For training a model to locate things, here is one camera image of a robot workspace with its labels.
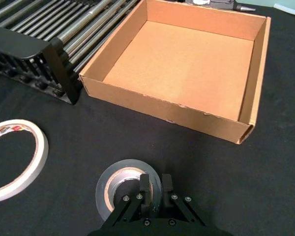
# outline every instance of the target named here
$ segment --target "box bottom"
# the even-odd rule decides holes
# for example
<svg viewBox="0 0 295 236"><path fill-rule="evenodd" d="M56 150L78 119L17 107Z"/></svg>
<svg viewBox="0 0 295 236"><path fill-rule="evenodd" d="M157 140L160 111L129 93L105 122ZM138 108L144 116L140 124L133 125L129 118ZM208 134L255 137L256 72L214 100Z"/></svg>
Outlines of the box bottom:
<svg viewBox="0 0 295 236"><path fill-rule="evenodd" d="M103 82L238 120L253 43L147 21Z"/></svg>

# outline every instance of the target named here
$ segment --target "white cable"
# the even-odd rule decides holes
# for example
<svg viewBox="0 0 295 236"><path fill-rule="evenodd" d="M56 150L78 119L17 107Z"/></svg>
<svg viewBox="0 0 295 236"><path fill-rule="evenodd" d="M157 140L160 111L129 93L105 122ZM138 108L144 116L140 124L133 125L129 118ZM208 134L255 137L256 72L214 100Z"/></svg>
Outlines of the white cable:
<svg viewBox="0 0 295 236"><path fill-rule="evenodd" d="M276 8L276 9L279 9L281 11L284 11L284 12L290 13L292 15L295 15L295 10L294 9L282 6L282 5L277 4L277 3L273 7Z"/></svg>
<svg viewBox="0 0 295 236"><path fill-rule="evenodd" d="M0 137L9 132L25 130L33 134L36 148L33 158L26 169L11 183L0 187L0 201L11 198L28 187L43 169L48 155L48 141L45 134L34 123L13 119L0 123Z"/></svg>

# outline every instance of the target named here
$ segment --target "gray duct tape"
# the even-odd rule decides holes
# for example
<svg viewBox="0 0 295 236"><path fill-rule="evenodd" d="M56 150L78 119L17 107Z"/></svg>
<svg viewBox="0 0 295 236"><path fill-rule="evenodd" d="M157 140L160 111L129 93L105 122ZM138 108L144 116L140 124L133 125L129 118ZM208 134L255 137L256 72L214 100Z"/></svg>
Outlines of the gray duct tape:
<svg viewBox="0 0 295 236"><path fill-rule="evenodd" d="M161 180L156 171L147 163L126 159L108 167L99 178L96 186L96 206L103 220L107 220L115 209L114 195L117 188L127 180L140 180L141 174L149 174L151 208L158 211L162 199Z"/></svg>
<svg viewBox="0 0 295 236"><path fill-rule="evenodd" d="M9 132L25 130L33 134L36 148L33 159L26 169L11 183L0 188L0 201L11 198L28 187L43 169L48 155L48 141L44 133L34 123L13 119L0 123L0 137Z"/></svg>

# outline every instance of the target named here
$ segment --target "open cardboard box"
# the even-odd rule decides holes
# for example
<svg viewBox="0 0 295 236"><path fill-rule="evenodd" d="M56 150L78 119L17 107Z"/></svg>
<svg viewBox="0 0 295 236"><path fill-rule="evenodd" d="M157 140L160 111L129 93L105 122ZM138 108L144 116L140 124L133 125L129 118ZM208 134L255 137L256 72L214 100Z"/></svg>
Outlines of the open cardboard box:
<svg viewBox="0 0 295 236"><path fill-rule="evenodd" d="M141 0L80 73L96 97L237 144L256 124L270 18Z"/></svg>

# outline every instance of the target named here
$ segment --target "black tablecloth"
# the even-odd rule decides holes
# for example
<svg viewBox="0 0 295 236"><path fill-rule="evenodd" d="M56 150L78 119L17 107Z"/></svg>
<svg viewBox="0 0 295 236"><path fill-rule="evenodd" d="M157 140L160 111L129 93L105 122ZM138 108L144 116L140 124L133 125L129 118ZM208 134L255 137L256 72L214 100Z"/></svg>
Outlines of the black tablecloth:
<svg viewBox="0 0 295 236"><path fill-rule="evenodd" d="M98 229L96 183L126 158L172 174L177 193L192 196L236 236L295 235L295 17L267 7L256 13L272 17L272 25L257 127L240 146L85 90L72 106L0 76L0 121L33 121L50 145L38 178L0 202L0 236L84 236ZM14 163L24 161L22 153L15 152Z"/></svg>

